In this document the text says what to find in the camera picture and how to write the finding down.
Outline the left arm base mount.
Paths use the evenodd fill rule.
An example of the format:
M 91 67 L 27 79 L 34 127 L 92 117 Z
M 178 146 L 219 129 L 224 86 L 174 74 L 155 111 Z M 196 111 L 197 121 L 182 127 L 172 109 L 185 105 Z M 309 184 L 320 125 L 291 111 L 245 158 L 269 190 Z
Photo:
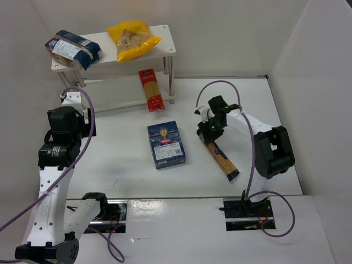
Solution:
M 100 231 L 103 234 L 125 233 L 128 211 L 127 200 L 108 200 L 107 213 L 101 218 L 94 218 L 89 228 Z

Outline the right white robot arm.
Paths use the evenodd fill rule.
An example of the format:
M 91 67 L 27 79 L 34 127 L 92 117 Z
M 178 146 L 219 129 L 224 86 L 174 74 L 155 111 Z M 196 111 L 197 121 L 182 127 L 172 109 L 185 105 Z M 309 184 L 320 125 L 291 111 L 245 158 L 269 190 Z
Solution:
M 295 163 L 288 131 L 284 126 L 270 126 L 243 111 L 240 104 L 227 104 L 222 96 L 209 100 L 208 106 L 196 106 L 201 117 L 197 135 L 214 156 L 227 159 L 217 146 L 226 127 L 235 129 L 251 141 L 252 162 L 249 182 L 241 202 L 245 209 L 254 210 L 263 205 L 270 193 L 271 179 L 286 173 Z

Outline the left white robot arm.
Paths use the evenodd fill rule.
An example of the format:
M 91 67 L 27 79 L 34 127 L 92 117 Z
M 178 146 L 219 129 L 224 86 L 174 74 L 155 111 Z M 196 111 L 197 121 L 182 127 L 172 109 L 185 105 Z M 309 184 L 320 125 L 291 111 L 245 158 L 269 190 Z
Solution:
M 47 112 L 50 129 L 38 152 L 40 168 L 39 202 L 35 219 L 25 244 L 15 250 L 15 258 L 26 263 L 74 263 L 79 239 L 94 218 L 107 213 L 107 197 L 102 192 L 88 192 L 66 222 L 64 213 L 69 184 L 75 165 L 96 136 L 95 113 L 87 118 L 72 106 Z

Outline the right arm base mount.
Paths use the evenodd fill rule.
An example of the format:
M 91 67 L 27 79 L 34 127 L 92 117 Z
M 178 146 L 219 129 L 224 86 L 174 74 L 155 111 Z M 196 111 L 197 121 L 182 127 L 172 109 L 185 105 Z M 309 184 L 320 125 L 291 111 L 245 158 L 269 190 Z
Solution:
M 246 212 L 240 198 L 225 198 L 219 208 L 224 213 L 226 231 L 276 229 L 273 210 L 270 200 L 263 205 Z

